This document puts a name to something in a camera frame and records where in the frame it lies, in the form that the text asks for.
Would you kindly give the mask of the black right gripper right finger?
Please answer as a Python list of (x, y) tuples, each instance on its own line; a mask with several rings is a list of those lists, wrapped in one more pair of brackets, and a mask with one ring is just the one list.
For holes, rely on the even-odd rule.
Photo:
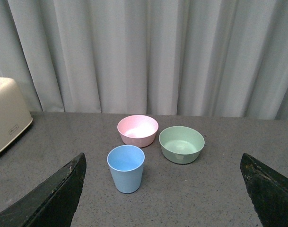
[(288, 227), (288, 178), (247, 153), (240, 169), (262, 226)]

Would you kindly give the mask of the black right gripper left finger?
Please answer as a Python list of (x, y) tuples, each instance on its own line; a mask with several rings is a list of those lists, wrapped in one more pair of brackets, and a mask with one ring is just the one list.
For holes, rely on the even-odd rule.
[(69, 227), (86, 174), (80, 153), (30, 193), (0, 213), (0, 227)]

